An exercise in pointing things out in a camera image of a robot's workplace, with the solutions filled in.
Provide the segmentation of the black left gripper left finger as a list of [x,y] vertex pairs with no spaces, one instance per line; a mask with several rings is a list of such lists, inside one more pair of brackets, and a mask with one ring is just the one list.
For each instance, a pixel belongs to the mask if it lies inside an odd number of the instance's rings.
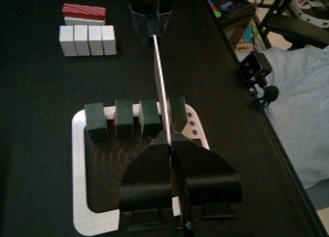
[[119,186],[119,231],[174,232],[165,132],[127,164]]

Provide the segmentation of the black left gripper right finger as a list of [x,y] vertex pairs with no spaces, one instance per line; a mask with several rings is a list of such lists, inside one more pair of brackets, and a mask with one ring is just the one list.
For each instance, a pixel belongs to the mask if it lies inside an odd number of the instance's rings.
[[171,136],[171,167],[175,176],[183,237],[197,237],[201,223],[237,217],[239,179],[234,168],[209,149],[182,134]]

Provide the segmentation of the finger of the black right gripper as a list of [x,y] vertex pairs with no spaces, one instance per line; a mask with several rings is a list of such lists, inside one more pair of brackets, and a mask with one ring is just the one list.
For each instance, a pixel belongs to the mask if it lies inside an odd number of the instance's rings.
[[131,16],[131,24],[138,36],[146,35],[145,15],[150,8],[155,6],[155,0],[127,0]]
[[175,0],[155,0],[155,35],[165,31]]

